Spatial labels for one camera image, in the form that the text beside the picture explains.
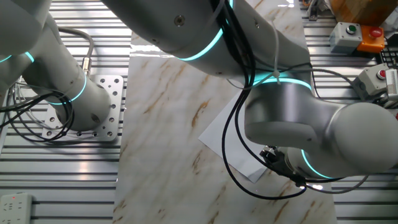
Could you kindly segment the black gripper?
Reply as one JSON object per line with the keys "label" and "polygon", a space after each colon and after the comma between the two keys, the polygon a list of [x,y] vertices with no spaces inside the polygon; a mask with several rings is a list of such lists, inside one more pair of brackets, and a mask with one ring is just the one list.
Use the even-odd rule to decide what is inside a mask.
{"label": "black gripper", "polygon": [[286,166],[284,154],[278,150],[278,147],[265,146],[260,152],[260,156],[271,170],[279,175],[288,175],[289,168]]}

